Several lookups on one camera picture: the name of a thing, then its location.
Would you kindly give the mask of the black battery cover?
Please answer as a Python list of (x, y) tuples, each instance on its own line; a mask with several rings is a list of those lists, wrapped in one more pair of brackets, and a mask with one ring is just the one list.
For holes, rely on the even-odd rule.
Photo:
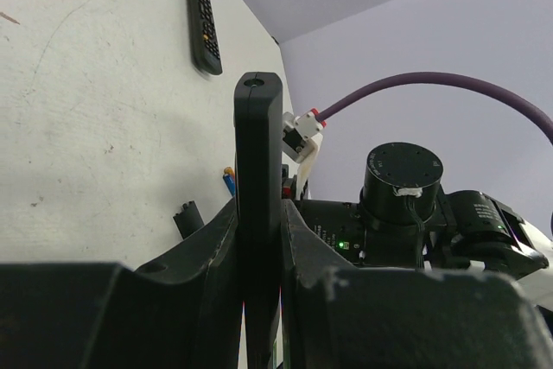
[(186, 239), (204, 226), (204, 221), (194, 200), (181, 205), (181, 210), (173, 217), (182, 239)]

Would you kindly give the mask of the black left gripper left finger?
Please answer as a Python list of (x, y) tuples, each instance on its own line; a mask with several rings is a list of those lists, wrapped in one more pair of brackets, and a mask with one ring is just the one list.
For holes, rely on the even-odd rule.
[(242, 302), (236, 207), (130, 270), (3, 264), (4, 368), (234, 368)]

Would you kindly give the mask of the plain black remote control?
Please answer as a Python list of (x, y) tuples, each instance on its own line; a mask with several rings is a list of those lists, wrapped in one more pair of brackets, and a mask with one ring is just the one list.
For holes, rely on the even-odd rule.
[(234, 91), (237, 242), (247, 365), (273, 366), (281, 278), (283, 83), (248, 72)]

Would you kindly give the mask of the blue battery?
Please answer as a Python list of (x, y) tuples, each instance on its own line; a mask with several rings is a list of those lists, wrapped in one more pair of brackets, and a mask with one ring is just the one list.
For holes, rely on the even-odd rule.
[(232, 174), (224, 173), (223, 180), (231, 197), (234, 197), (236, 195), (236, 183), (234, 176)]

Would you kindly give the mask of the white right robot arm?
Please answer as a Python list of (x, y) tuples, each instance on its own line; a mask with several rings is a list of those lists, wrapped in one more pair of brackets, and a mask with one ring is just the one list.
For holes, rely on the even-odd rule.
[(356, 202), (294, 204), (308, 228), (358, 268), (494, 271), (552, 307), (552, 241), (493, 197), (444, 192), (443, 164), (413, 143), (385, 143), (367, 156)]

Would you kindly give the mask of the black remote coloured buttons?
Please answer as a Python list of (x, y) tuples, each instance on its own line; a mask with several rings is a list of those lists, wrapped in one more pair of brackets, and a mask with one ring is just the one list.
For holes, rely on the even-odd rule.
[(211, 0), (187, 0), (191, 55), (197, 68), (211, 75), (223, 73)]

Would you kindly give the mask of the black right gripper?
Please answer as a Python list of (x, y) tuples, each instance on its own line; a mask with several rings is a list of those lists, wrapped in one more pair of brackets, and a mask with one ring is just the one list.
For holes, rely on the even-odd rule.
[(359, 201), (295, 203), (310, 231), (359, 267), (424, 267), (424, 221), (432, 214), (430, 163), (376, 163)]

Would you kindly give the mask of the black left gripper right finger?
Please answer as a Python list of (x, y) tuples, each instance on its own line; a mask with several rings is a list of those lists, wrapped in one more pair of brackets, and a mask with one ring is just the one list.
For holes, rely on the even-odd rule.
[(282, 204), (287, 368), (541, 368), (544, 320), (492, 272), (359, 269)]

